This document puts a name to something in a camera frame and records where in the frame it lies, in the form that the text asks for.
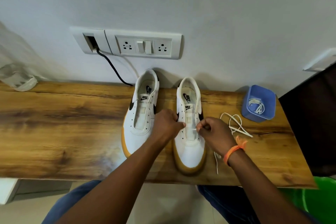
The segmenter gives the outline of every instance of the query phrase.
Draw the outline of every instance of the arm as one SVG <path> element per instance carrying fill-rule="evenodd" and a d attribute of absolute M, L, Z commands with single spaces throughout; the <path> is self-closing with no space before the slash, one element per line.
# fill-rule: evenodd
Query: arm
<path fill-rule="evenodd" d="M 207 117 L 196 128 L 207 144 L 222 157 L 237 145 L 228 125 L 220 119 Z M 243 150 L 232 153 L 228 163 L 243 186 L 261 224 L 313 224 L 284 198 Z"/>
<path fill-rule="evenodd" d="M 172 110 L 156 114 L 153 132 L 147 141 L 57 223 L 126 223 L 156 157 L 186 126 L 176 120 Z"/>

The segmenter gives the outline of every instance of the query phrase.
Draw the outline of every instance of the shoe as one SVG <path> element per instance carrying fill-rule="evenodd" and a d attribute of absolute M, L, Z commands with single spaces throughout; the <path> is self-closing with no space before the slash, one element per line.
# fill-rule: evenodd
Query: shoe
<path fill-rule="evenodd" d="M 153 69 L 138 78 L 134 94 L 125 115 L 121 146 L 128 158 L 147 140 L 152 132 L 159 93 L 159 79 Z"/>
<path fill-rule="evenodd" d="M 185 122 L 173 141 L 174 159 L 177 168 L 184 174 L 199 171 L 205 162 L 205 141 L 196 131 L 196 125 L 203 120 L 201 93 L 193 78 L 186 77 L 177 88 L 178 121 Z"/>

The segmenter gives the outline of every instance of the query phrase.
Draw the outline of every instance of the person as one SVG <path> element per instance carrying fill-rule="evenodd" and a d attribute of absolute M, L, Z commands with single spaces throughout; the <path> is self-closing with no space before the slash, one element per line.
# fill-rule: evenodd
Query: person
<path fill-rule="evenodd" d="M 90 181 L 60 198 L 42 224 L 126 223 L 156 157 L 186 126 L 176 120 L 177 114 L 172 110 L 157 113 L 152 134 L 137 151 L 103 181 Z M 196 129 L 208 146 L 221 156 L 236 145 L 228 125 L 220 119 L 207 117 L 197 124 Z M 283 197 L 243 150 L 233 152 L 228 164 L 243 188 L 198 186 L 199 192 L 227 222 L 315 223 Z"/>

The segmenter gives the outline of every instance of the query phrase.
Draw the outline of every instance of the orange thread wristband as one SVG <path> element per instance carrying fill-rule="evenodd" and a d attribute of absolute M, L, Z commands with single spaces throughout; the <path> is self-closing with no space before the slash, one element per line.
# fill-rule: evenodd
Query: orange thread wristband
<path fill-rule="evenodd" d="M 240 139 L 239 139 L 239 137 L 237 136 L 236 137 L 236 142 L 237 142 L 237 144 L 238 145 L 235 145 L 235 146 L 233 146 L 226 154 L 225 154 L 225 156 L 224 156 L 224 158 L 223 158 L 223 161 L 225 162 L 225 164 L 227 164 L 227 165 L 229 165 L 228 164 L 228 159 L 229 159 L 229 156 L 233 153 L 233 152 L 235 152 L 236 150 L 238 150 L 238 149 L 245 149 L 245 145 L 246 145 L 246 143 L 247 143 L 247 141 L 245 140 L 245 141 L 240 141 Z"/>

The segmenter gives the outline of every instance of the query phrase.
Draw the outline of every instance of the wooden shelf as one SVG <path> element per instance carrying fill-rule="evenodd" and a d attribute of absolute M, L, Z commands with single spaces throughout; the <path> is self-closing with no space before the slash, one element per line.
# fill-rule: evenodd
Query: wooden shelf
<path fill-rule="evenodd" d="M 103 179 L 126 159 L 121 126 L 133 91 L 126 86 L 39 82 L 28 92 L 17 92 L 1 83 L 0 177 Z M 219 117 L 222 112 L 240 114 L 244 94 L 201 93 L 205 117 Z M 157 111 L 162 108 L 176 110 L 176 89 L 160 89 Z M 274 119 L 262 123 L 242 120 L 254 136 L 246 153 L 276 186 L 316 188 L 278 100 Z M 216 174 L 213 152 L 207 150 L 203 171 L 185 176 L 175 168 L 169 143 L 146 181 L 239 185 L 232 169 L 222 162 Z"/>

